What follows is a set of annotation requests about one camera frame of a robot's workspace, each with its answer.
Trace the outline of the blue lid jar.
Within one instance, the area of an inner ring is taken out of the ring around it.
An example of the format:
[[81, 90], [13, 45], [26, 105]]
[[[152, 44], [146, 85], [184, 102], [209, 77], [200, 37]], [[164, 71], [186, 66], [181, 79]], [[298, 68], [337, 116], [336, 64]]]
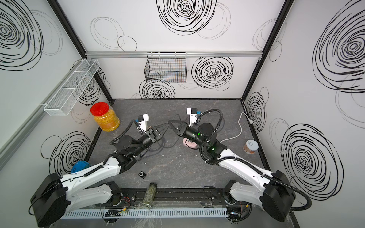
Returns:
[[77, 173], [90, 167], [87, 161], [78, 161], [71, 169], [71, 173]]

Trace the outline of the glass spice bottle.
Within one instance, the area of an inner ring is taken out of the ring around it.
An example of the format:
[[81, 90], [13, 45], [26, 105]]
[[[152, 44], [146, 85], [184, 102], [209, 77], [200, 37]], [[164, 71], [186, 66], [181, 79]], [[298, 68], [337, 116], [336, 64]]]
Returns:
[[155, 195], [156, 195], [157, 184], [151, 182], [145, 192], [142, 205], [148, 208], [152, 207]]

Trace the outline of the pink power strip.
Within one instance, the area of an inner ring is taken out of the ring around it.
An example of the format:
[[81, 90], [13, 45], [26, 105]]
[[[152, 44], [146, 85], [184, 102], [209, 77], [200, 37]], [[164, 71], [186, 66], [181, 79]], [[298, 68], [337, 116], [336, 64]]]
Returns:
[[188, 147], [188, 148], [192, 149], [192, 150], [197, 150], [197, 149], [199, 149], [199, 145], [198, 145], [198, 144], [196, 144], [196, 143], [194, 143], [194, 142], [191, 142], [191, 141], [190, 141], [190, 140], [188, 140], [187, 138], [184, 138], [184, 139], [183, 139], [183, 145], [184, 145], [185, 147]]

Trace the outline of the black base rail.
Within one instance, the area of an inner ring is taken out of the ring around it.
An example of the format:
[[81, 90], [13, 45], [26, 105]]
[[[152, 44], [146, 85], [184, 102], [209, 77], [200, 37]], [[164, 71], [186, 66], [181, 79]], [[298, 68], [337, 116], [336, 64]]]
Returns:
[[[215, 188], [213, 186], [205, 186], [203, 188], [157, 188], [153, 202], [178, 202], [178, 201], [199, 201], [209, 202], [216, 206], [223, 207], [238, 207], [240, 205], [253, 204], [252, 199], [246, 199], [238, 195], [238, 191], [229, 190], [232, 185], [227, 185], [225, 188]], [[122, 188], [121, 202], [116, 206], [137, 206], [143, 201], [147, 192], [147, 188]], [[271, 207], [275, 203], [278, 206], [284, 205], [284, 195], [288, 191], [280, 186], [269, 186], [259, 197], [259, 205], [262, 207]]]

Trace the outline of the white lid jar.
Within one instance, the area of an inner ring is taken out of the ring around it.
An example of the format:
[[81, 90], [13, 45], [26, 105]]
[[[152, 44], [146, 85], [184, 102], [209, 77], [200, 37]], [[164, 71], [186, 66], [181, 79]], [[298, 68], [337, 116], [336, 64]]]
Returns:
[[258, 149], [259, 145], [255, 140], [248, 140], [243, 147], [243, 150], [247, 154], [254, 154]]

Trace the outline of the aluminium wall rail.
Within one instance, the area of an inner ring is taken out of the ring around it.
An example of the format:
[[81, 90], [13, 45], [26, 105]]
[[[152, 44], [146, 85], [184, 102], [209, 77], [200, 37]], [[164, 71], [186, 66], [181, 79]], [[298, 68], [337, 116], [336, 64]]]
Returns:
[[50, 116], [43, 105], [57, 92], [74, 60], [41, 62], [25, 72], [1, 71], [1, 170], [42, 161], [38, 152], [49, 136], [83, 132], [90, 137], [95, 129], [77, 124], [70, 116]]
[[261, 58], [262, 51], [108, 51], [87, 52], [88, 58], [206, 58], [206, 57], [229, 57], [229, 58]]

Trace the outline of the black mp3 player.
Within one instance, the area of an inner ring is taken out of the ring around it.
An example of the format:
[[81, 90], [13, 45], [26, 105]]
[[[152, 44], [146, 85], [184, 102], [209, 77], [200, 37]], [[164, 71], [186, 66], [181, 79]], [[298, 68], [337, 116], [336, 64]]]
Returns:
[[138, 174], [138, 176], [141, 177], [142, 179], [144, 179], [147, 176], [147, 174], [145, 172], [143, 172], [143, 171], [140, 171], [140, 173]]

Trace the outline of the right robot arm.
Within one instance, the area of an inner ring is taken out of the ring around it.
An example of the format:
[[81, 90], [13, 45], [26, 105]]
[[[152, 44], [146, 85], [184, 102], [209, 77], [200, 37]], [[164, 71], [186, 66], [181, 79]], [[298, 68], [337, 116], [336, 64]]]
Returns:
[[290, 185], [286, 175], [262, 169], [239, 157], [221, 141], [216, 139], [217, 131], [223, 121], [219, 109], [201, 113], [197, 120], [208, 113], [217, 112], [216, 126], [211, 123], [199, 125], [194, 129], [190, 123], [169, 120], [168, 124], [175, 134], [198, 145], [200, 157], [209, 165], [225, 168], [248, 182], [243, 185], [233, 182], [228, 186], [228, 196], [234, 201], [244, 201], [262, 207], [272, 218], [283, 222], [290, 211], [305, 211], [312, 206], [311, 198], [302, 190]]

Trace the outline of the aluminium wall rail back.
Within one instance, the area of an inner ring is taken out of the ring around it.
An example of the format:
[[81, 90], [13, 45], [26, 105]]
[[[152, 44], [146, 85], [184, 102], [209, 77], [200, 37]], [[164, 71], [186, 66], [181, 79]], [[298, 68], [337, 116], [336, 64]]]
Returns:
[[229, 58], [261, 58], [262, 51], [108, 51], [87, 52], [88, 58], [206, 58], [206, 57], [229, 57]]

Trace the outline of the aluminium wall rail left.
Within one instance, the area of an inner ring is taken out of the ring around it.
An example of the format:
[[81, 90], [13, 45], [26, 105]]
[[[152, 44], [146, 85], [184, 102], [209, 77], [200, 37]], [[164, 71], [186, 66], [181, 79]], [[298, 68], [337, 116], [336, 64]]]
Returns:
[[90, 137], [95, 129], [77, 124], [70, 116], [50, 116], [43, 105], [57, 92], [74, 60], [41, 62], [25, 72], [1, 71], [1, 170], [42, 161], [38, 152], [49, 136], [83, 132]]

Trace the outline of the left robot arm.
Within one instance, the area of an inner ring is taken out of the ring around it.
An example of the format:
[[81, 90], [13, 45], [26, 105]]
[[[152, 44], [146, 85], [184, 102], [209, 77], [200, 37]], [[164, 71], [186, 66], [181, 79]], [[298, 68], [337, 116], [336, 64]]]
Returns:
[[48, 175], [30, 199], [29, 214], [35, 217], [38, 227], [44, 228], [68, 212], [93, 204], [104, 204], [121, 195], [115, 183], [106, 183], [100, 187], [92, 185], [128, 171], [136, 163], [136, 157], [160, 141], [168, 128], [168, 123], [146, 129], [140, 127], [142, 135], [137, 140], [128, 136], [128, 130], [125, 129], [110, 142], [116, 151], [103, 162], [71, 174]]

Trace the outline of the red lid corn jar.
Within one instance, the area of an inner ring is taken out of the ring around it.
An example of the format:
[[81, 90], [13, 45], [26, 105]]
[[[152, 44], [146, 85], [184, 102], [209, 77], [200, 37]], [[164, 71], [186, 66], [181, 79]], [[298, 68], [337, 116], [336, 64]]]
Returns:
[[114, 109], [106, 102], [98, 102], [90, 108], [90, 113], [102, 131], [112, 132], [120, 125]]

